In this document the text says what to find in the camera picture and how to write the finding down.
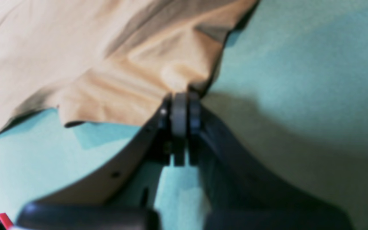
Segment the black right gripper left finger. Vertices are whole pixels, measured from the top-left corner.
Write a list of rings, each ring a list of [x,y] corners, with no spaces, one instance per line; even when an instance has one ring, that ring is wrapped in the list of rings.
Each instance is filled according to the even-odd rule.
[[[48,205],[103,205],[127,185],[149,157],[166,165],[185,164],[188,95],[168,95],[135,137],[108,162],[83,179],[36,202]]]

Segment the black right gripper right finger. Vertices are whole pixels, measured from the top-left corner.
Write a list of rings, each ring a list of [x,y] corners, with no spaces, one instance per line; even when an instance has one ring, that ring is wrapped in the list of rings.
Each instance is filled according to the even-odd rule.
[[[347,215],[275,175],[215,114],[188,94],[190,163],[212,211],[205,230],[352,230]]]

